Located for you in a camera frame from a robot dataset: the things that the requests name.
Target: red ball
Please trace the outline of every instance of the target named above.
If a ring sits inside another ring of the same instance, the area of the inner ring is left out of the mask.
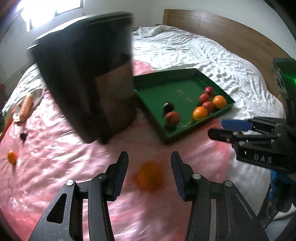
[[[202,104],[202,107],[204,107],[205,109],[207,109],[208,112],[212,112],[213,109],[214,109],[214,105],[210,101],[204,102]]]
[[[207,95],[207,94],[202,94],[200,96],[200,102],[207,102],[207,101],[210,101],[210,97]]]
[[[214,90],[212,87],[208,86],[205,88],[205,93],[208,94],[209,96],[212,96],[213,92],[214,92]]]
[[[176,111],[171,111],[165,115],[167,127],[176,127],[180,122],[180,115]]]

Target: pink sheet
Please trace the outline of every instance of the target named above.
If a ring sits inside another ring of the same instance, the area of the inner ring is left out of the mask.
[[[134,61],[134,74],[151,72],[151,66]],[[209,127],[213,120],[177,143],[165,146],[139,110],[136,120],[109,144],[81,141],[54,102],[49,91],[22,126],[12,124],[0,144],[0,207],[16,233],[27,241],[48,204],[68,179],[92,179],[117,161],[121,151],[129,154],[129,167],[121,195],[109,202],[109,214],[116,240],[184,240],[191,203],[178,196],[170,167],[172,151],[211,181],[225,178],[230,145],[213,142]],[[22,131],[28,133],[23,144]],[[7,153],[18,153],[17,165]],[[149,160],[163,165],[164,185],[155,192],[142,191],[135,182],[140,166]],[[87,202],[83,209],[83,235],[89,240]]]

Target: orange fruit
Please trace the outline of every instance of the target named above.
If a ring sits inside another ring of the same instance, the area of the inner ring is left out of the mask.
[[[227,105],[226,99],[221,95],[216,95],[213,98],[213,105],[218,109],[223,109]]]
[[[9,161],[10,164],[15,165],[16,162],[17,162],[17,155],[16,155],[16,153],[13,152],[13,151],[10,151],[7,154],[7,159],[8,159],[8,161]]]
[[[208,112],[207,112],[207,109],[200,106],[200,107],[197,107],[194,111],[193,111],[193,114],[192,114],[192,118],[195,120],[195,121],[201,121],[202,119],[206,118],[208,115]]]
[[[137,182],[144,190],[156,190],[163,184],[163,168],[154,161],[145,162],[137,174]]]

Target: wrinkled white fabric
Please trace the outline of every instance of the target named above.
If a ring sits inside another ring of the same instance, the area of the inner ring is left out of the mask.
[[[147,62],[156,70],[197,68],[218,84],[236,101],[220,119],[283,116],[282,104],[267,90],[258,69],[213,40],[162,25],[139,28],[133,32],[132,43],[133,59]],[[33,65],[18,83],[4,111],[27,93],[44,86],[37,65]],[[269,170],[237,161],[232,151],[227,177],[257,214],[269,186]]]

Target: window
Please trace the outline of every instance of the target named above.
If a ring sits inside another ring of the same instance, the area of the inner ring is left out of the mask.
[[[83,8],[83,0],[21,0],[17,6],[27,23],[27,31],[62,13]]]

